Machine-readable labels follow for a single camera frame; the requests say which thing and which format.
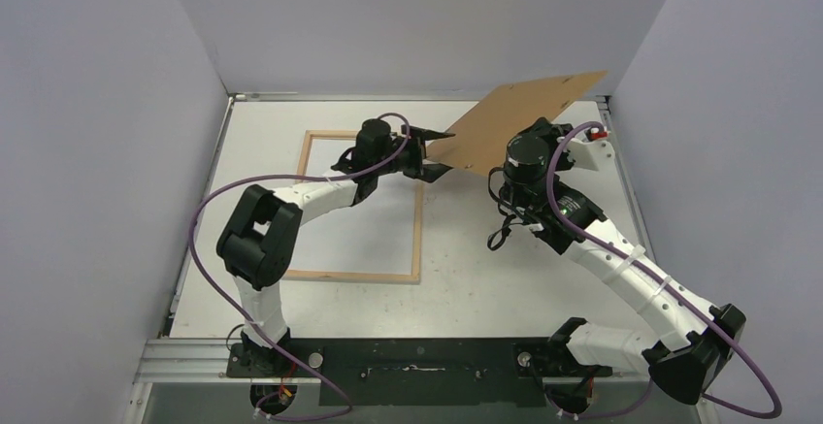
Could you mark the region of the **brown cardboard backing board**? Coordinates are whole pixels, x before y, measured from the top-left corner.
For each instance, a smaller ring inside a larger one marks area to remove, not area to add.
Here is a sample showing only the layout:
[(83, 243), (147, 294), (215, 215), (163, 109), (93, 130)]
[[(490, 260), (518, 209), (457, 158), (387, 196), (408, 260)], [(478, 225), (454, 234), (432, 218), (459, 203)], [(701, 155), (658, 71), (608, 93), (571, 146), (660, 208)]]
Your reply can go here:
[(503, 163), (512, 137), (541, 117), (556, 119), (606, 74), (584, 72), (501, 84), (446, 129), (449, 138), (427, 147), (427, 159), (484, 177)]

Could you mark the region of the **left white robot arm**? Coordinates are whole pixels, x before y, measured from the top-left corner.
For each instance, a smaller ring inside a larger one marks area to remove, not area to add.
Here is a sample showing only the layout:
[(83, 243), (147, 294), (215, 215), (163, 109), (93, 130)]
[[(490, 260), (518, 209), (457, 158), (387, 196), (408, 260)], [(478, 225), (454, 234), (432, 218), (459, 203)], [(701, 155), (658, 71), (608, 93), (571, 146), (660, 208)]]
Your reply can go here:
[(320, 180), (267, 189), (252, 184), (242, 193), (216, 244), (239, 290), (245, 325), (245, 356), (262, 374), (284, 373), (289, 365), (289, 328), (282, 313), (280, 281), (293, 256), (300, 227), (329, 212), (356, 206), (378, 187), (379, 178), (400, 173), (434, 182), (448, 166), (426, 164), (426, 145), (448, 133), (414, 126), (392, 132), (383, 115), (367, 119)]

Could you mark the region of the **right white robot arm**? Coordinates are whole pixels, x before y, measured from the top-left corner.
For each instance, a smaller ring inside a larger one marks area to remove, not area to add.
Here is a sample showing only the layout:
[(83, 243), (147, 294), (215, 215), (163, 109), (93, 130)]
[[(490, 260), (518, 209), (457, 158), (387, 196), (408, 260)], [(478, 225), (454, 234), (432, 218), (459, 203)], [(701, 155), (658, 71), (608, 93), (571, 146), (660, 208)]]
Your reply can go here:
[(560, 374), (580, 367), (648, 374), (671, 398), (696, 404), (734, 351), (719, 336), (740, 338), (745, 314), (688, 290), (632, 245), (603, 210), (549, 172), (559, 142), (572, 130), (541, 117), (506, 146), (490, 195), (508, 221), (517, 220), (559, 255), (587, 269), (639, 315), (652, 332), (610, 328), (580, 317), (549, 339), (548, 360)]

